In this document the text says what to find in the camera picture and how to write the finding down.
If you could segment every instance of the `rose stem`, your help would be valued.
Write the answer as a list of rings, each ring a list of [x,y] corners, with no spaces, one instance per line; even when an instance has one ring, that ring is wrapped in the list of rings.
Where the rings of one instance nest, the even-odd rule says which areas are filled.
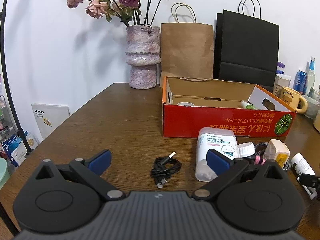
[[[151,5],[151,0],[150,0],[150,2],[148,2],[148,6],[147,6],[147,13],[146,13],[147,25],[148,25],[148,20],[149,20],[149,8],[150,8],[150,5]]]
[[[132,8],[132,18],[133,18],[133,23],[134,23],[134,25],[137,25],[137,24],[136,24],[136,19],[134,18],[134,15],[135,15],[135,13],[134,13],[134,9]]]
[[[116,3],[116,1],[115,1],[115,0],[113,0],[113,2],[114,2],[114,3],[116,4],[116,6],[118,7],[119,11],[121,11],[121,9],[120,9],[120,7],[119,7],[118,3]],[[124,23],[127,27],[129,27],[129,26],[130,26],[130,25],[129,25],[129,23],[128,23],[128,22],[126,22],[126,21],[124,21],[123,23]]]
[[[160,2],[161,2],[161,0],[159,0],[159,2],[158,2],[157,8],[156,8],[156,10],[155,10],[155,14],[153,15],[153,18],[152,18],[152,20],[151,20],[150,26],[152,25],[153,20],[155,19],[156,12],[157,12],[157,10],[158,10],[158,7],[159,7]]]
[[[141,25],[139,13],[138,13],[136,10],[134,10],[134,14],[135,14],[136,19],[137,19],[137,24],[138,24],[138,25]]]
[[[149,9],[149,0],[147,2],[147,12],[146,12],[146,17],[144,19],[144,24],[143,25],[146,25],[146,23],[148,24],[148,9]]]

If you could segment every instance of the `blue can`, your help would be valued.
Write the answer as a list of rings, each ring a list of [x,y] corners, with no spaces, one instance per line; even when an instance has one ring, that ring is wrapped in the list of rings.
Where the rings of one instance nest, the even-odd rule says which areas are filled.
[[[306,93],[306,88],[307,88],[306,84],[307,84],[307,73],[299,70],[295,78],[293,89],[300,92],[302,95],[304,95]]]

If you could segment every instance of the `pink textured vase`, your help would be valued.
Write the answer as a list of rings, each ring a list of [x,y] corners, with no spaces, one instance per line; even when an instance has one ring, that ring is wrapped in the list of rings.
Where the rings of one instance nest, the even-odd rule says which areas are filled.
[[[156,86],[156,65],[160,63],[160,28],[127,27],[127,64],[131,65],[130,87],[149,89]]]

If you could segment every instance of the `black paper bag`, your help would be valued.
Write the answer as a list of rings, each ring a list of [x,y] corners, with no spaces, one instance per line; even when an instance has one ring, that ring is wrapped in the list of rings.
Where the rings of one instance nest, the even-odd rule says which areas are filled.
[[[240,13],[217,14],[213,77],[253,83],[272,92],[279,26]]]

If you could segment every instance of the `red cardboard box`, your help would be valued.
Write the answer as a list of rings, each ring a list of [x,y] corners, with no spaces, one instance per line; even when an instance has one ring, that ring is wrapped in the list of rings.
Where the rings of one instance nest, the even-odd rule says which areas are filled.
[[[243,109],[249,101],[257,109]],[[195,106],[181,106],[189,102]],[[264,88],[216,79],[165,77],[163,136],[197,138],[203,127],[232,130],[236,136],[286,136],[296,112]]]

